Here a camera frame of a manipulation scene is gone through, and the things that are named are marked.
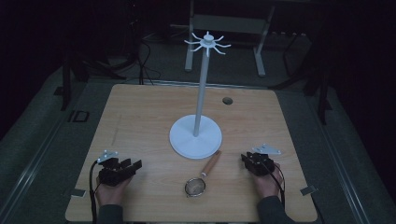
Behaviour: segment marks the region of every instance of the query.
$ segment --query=metal frame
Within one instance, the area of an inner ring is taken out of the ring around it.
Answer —
[[[190,0],[189,41],[193,41],[192,33],[194,29],[207,29],[261,35],[260,42],[256,47],[253,48],[253,53],[256,60],[258,76],[265,77],[264,63],[262,61],[262,47],[264,45],[265,38],[268,35],[268,30],[271,24],[271,20],[274,16],[274,12],[275,6],[271,6],[270,12],[266,20],[201,15],[194,14],[194,0]],[[192,46],[188,45],[185,64],[185,70],[187,72],[190,72],[192,70],[192,61]]]

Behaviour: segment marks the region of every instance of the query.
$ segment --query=wooden handle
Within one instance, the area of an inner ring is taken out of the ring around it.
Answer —
[[[209,171],[212,169],[213,166],[215,166],[216,162],[219,160],[221,151],[218,150],[213,154],[212,158],[210,158],[210,161],[207,162],[206,166],[204,167],[204,170],[202,170],[201,175],[202,177],[206,177],[209,174]]]

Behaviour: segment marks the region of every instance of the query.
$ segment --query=round white base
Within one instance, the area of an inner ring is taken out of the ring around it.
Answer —
[[[198,136],[194,137],[195,115],[178,119],[171,128],[169,139],[173,149],[189,159],[203,159],[213,155],[220,147],[222,135],[219,125],[201,116]]]

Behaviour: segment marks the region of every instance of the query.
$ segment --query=small hole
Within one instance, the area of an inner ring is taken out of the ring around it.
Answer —
[[[224,97],[222,101],[225,105],[231,105],[233,103],[233,99],[230,97]]]

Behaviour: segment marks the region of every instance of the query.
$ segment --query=sleeve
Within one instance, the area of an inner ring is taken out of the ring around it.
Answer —
[[[99,208],[98,224],[123,224],[122,207],[107,204]]]
[[[285,209],[277,196],[261,199],[257,204],[257,211],[261,224],[295,223],[286,215]]]

